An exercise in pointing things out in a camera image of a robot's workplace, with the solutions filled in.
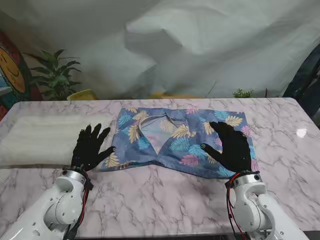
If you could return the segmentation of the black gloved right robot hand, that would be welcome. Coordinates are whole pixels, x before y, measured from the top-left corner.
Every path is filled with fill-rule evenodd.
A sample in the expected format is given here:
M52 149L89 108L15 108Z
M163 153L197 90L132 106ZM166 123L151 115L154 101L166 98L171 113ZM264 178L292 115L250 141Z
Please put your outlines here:
M251 150L247 137L225 122L210 122L222 143L222 152L202 143L200 147L227 170L239 173L252 171Z

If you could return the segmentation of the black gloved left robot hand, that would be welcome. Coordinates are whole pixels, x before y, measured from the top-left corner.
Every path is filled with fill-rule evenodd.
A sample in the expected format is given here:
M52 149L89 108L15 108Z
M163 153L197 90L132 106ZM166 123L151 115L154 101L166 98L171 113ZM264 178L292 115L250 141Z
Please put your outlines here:
M79 132L76 146L72 152L71 168L78 168L86 172L93 170L100 162L115 152L115 146L110 146L100 152L104 140L111 131L111 128L107 127L100 132L101 128L101 123L98 123L93 129L89 124Z

